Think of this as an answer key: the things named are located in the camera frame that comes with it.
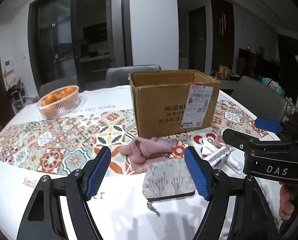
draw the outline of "blue textured pad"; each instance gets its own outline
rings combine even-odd
[[[198,194],[203,196],[205,200],[208,200],[210,197],[210,192],[208,189],[208,180],[205,174],[201,170],[199,164],[196,162],[196,159],[189,148],[186,148],[184,156],[185,163],[189,169]]]
[[[88,188],[86,190],[86,197],[90,200],[93,196],[97,195],[99,187],[104,179],[104,176],[107,172],[109,164],[111,162],[111,152],[108,149],[101,156],[101,159],[95,166],[92,174],[88,179]]]
[[[255,127],[257,127],[258,129],[262,129],[273,133],[280,133],[283,131],[283,127],[280,125],[279,122],[260,119],[260,118],[257,118],[255,120]]]

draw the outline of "white tablecloth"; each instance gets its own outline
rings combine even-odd
[[[101,113],[110,110],[131,109],[132,100],[129,86],[111,89],[85,91],[80,94],[81,100],[75,111],[68,116],[79,114]],[[237,104],[242,110],[256,119],[250,111],[234,99],[219,92],[219,100],[227,100]],[[36,105],[26,106],[8,125],[38,121],[42,117]],[[275,134],[269,133],[263,140],[278,140]],[[244,165],[244,153],[232,153],[241,168]],[[229,176],[237,177],[231,169],[225,169]],[[40,172],[30,171],[8,165],[0,161],[0,229],[9,239],[16,239],[23,212],[31,197],[34,187],[28,183],[38,181]],[[160,217],[150,211],[147,199],[142,194],[145,174],[132,176],[105,177],[98,195],[88,202],[93,219],[103,237],[107,239],[192,239],[207,208],[208,202],[197,193],[192,197],[154,203],[161,214]],[[257,178],[264,195],[278,221],[279,189],[277,182]],[[235,198],[230,197],[227,217],[220,239],[226,239],[234,210]],[[76,239],[70,220],[66,198],[61,197],[61,207],[68,237]]]

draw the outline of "cardboard box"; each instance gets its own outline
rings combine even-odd
[[[129,75],[138,135],[160,137],[209,127],[220,82],[197,70]]]

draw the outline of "human hand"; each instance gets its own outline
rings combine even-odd
[[[290,202],[291,198],[294,198],[298,191],[298,185],[287,184],[279,182],[280,187],[280,200],[279,200],[279,216],[284,219],[290,219],[291,214],[294,212],[294,205]]]

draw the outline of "blue gripper pad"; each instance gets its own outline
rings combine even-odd
[[[111,162],[111,151],[104,146],[94,160],[90,160],[82,169],[85,173],[83,177],[82,189],[85,190],[86,200],[90,200],[97,195],[99,187],[104,179],[109,164]]]
[[[199,195],[207,201],[213,195],[210,191],[212,188],[212,172],[213,168],[209,162],[204,161],[200,158],[196,150],[190,146],[185,150],[185,163],[193,179],[194,185]]]
[[[261,118],[257,118],[255,120],[255,127],[257,127],[258,129],[262,129],[273,133],[280,133],[283,131],[283,127],[280,125],[279,122],[270,121],[270,120],[261,119]]]

